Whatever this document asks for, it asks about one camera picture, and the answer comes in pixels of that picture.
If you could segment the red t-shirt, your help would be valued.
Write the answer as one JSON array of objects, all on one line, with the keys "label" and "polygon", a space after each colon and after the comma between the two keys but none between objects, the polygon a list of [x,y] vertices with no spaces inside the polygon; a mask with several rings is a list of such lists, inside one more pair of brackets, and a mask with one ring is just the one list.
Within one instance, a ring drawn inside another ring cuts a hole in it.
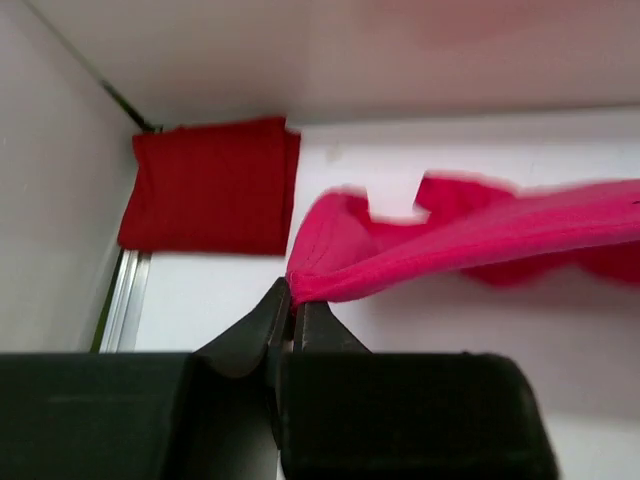
[{"label": "red t-shirt", "polygon": [[282,117],[134,136],[138,171],[120,247],[284,255],[300,145]]}]

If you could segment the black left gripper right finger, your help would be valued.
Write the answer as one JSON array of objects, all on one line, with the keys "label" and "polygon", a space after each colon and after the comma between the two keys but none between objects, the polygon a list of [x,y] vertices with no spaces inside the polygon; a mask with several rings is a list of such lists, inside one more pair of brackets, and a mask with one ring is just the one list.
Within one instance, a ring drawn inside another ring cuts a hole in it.
[{"label": "black left gripper right finger", "polygon": [[324,302],[299,306],[280,367],[289,479],[555,479],[532,386],[491,354],[373,353]]}]

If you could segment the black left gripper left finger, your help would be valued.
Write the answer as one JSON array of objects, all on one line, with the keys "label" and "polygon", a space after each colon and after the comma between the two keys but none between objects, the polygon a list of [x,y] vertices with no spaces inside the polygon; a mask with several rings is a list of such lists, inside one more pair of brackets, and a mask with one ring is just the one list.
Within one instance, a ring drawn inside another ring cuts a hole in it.
[{"label": "black left gripper left finger", "polygon": [[268,343],[288,312],[278,279],[195,352],[1,358],[5,479],[273,479]]}]

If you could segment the pink t-shirt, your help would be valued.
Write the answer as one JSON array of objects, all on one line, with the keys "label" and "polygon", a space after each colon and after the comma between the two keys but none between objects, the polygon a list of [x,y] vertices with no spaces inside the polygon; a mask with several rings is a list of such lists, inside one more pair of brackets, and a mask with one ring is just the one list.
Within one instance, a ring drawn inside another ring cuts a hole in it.
[{"label": "pink t-shirt", "polygon": [[511,287],[565,266],[639,281],[635,180],[518,193],[443,176],[421,180],[414,225],[374,220],[364,193],[322,194],[304,218],[287,266],[295,303],[361,299],[427,274],[459,271]]}]

